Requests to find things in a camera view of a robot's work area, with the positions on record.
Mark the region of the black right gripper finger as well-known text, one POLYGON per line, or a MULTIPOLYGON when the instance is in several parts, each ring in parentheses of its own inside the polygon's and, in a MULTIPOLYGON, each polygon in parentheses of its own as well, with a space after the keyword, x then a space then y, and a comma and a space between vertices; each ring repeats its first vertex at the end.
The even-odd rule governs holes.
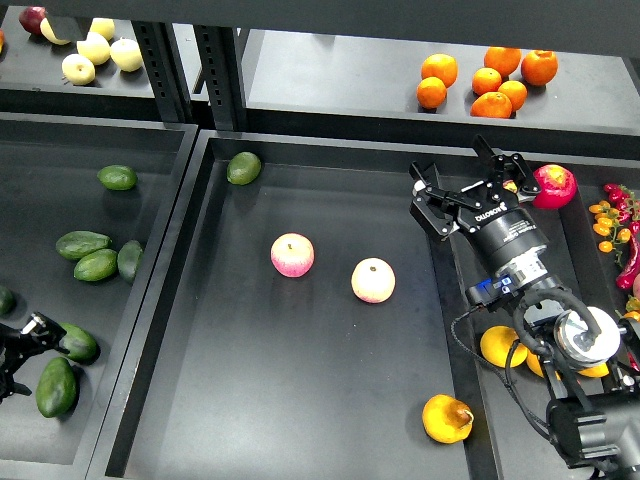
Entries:
POLYGON ((490 167, 484 181, 488 200, 494 203, 501 201, 503 193, 509 193, 504 188, 509 182, 515 185, 519 201, 533 201, 541 193, 542 188, 522 154, 506 154, 494 149, 481 135, 474 136, 472 148, 478 158, 490 167))
POLYGON ((482 203, 463 192, 444 190, 435 163, 426 167, 412 162, 409 174, 414 180, 410 213, 433 240, 444 241, 459 229, 459 211, 479 213, 482 203))

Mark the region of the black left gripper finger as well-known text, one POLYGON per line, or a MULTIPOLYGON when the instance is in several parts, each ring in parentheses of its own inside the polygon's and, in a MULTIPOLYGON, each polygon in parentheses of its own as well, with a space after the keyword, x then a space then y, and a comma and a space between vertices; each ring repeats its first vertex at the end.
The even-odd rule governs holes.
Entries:
POLYGON ((0 378, 0 402, 13 395, 31 396, 32 390, 24 384, 17 383, 12 374, 2 372, 0 378))
POLYGON ((29 358, 49 350, 66 354, 61 345, 66 330, 40 312, 32 313, 22 328, 9 328, 9 360, 11 365, 22 365, 29 358))

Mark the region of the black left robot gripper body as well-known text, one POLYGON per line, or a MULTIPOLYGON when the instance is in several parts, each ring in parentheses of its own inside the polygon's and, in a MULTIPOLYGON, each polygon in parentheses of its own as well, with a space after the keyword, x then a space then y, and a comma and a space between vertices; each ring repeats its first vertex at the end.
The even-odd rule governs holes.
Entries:
POLYGON ((19 330, 1 325, 1 373, 8 372, 14 375, 21 342, 19 330))

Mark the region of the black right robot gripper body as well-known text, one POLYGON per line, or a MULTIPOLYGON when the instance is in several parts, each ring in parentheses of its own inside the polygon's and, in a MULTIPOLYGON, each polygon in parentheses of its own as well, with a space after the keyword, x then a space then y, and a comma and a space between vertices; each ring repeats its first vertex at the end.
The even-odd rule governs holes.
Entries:
POLYGON ((548 244, 527 211, 508 208, 505 203, 481 213, 463 209, 457 224, 490 274, 497 274, 523 254, 538 255, 548 244))

